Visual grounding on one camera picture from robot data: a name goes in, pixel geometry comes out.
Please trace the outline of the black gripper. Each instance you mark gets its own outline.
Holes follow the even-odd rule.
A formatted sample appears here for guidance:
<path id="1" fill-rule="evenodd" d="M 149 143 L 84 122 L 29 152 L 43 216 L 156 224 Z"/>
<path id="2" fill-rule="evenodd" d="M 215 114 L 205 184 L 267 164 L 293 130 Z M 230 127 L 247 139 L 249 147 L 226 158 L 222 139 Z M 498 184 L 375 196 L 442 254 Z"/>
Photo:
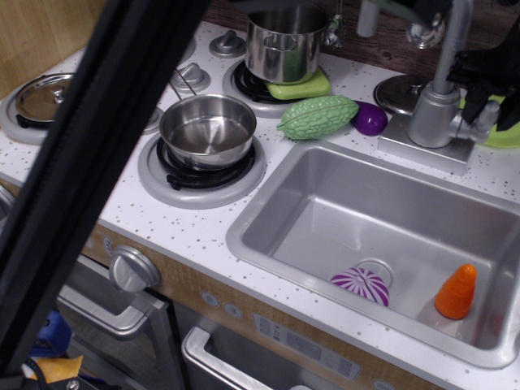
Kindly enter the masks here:
<path id="1" fill-rule="evenodd" d="M 463 50 L 456 54 L 447 76 L 466 88 L 462 118 L 472 124 L 487 105 L 491 94 L 510 96 L 519 90 L 519 28 L 512 28 L 495 48 Z M 498 132 L 519 122 L 519 97 L 506 97 L 500 104 Z"/>

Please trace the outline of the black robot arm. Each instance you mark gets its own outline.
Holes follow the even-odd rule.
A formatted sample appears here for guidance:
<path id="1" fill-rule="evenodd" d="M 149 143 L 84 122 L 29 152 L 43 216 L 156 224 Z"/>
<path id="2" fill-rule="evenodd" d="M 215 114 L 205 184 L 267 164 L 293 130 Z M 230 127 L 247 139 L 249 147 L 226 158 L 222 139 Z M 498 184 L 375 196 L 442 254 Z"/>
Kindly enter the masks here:
<path id="1" fill-rule="evenodd" d="M 347 126 L 295 142 L 261 119 L 253 168 L 200 206 L 139 173 L 144 127 L 204 1 L 110 1 L 39 147 L 1 138 L 20 187 L 1 235 L 1 373 L 18 375 L 81 253 L 135 245 L 172 301 L 357 386 L 390 362 L 443 388 L 519 385 L 519 155 L 478 149 L 470 178 L 379 151 Z"/>

